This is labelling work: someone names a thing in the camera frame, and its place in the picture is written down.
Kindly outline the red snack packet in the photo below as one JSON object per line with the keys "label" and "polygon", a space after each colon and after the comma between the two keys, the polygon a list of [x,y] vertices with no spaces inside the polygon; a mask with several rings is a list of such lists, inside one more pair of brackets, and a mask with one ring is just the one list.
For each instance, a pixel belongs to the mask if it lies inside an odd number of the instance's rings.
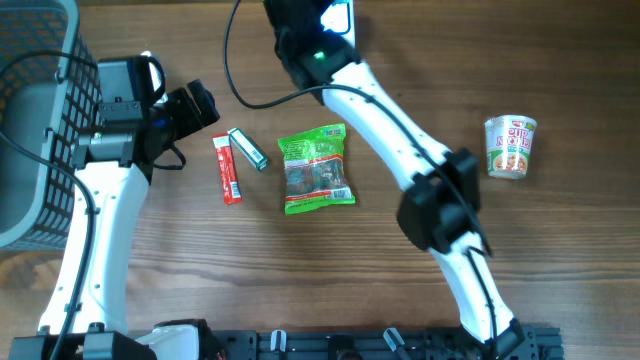
{"label": "red snack packet", "polygon": [[242,195],[239,189],[233,151],[228,134],[215,134],[212,141],[216,149],[216,158],[226,205],[240,204]]}

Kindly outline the green snack packet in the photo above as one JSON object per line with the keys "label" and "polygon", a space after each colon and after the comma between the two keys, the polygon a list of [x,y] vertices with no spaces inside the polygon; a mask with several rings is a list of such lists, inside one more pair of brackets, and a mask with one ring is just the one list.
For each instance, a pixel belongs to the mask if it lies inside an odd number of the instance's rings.
{"label": "green snack packet", "polygon": [[286,179],[286,215],[356,203],[344,172],[346,135],[346,126],[339,123],[278,140]]}

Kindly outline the green white small box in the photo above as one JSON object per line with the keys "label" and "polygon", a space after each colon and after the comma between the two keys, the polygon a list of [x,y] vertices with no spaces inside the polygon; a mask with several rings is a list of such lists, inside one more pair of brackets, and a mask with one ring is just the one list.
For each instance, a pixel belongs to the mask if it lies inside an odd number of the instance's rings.
{"label": "green white small box", "polygon": [[228,131],[231,142],[247,158],[253,167],[261,172],[269,165],[266,154],[241,129],[232,128]]}

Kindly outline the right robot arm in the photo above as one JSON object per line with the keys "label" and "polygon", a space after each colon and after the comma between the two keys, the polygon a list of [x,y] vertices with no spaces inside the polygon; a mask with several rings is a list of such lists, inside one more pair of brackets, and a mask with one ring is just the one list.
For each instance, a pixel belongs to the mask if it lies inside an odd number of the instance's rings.
{"label": "right robot arm", "polygon": [[478,161],[467,149],[436,141],[393,101],[356,47],[322,24],[330,5],[266,1],[275,53],[301,92],[346,120],[381,157],[403,192],[402,232],[435,258],[479,353],[505,359],[524,334],[487,264],[492,250],[477,215]]}

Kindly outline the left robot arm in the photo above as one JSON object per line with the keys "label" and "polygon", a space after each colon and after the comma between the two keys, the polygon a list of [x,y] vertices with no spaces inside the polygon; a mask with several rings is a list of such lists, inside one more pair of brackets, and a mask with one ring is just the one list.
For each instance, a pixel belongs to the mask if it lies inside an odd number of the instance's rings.
{"label": "left robot arm", "polygon": [[128,334],[125,287],[136,222],[158,169],[156,159],[219,120],[200,81],[189,95],[167,101],[166,78],[152,56],[94,63],[103,97],[72,148],[71,170],[1,137],[18,153],[75,186],[70,232],[56,290],[36,335],[13,340],[12,359],[219,359],[224,348],[203,319],[162,322],[134,339]]}

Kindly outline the cup noodles container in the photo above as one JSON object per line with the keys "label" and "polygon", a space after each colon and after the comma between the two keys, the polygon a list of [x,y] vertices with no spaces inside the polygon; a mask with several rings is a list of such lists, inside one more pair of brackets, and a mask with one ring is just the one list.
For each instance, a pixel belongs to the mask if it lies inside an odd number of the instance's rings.
{"label": "cup noodles container", "polygon": [[537,122],[523,115],[502,115],[484,123],[489,176],[521,179],[527,175]]}

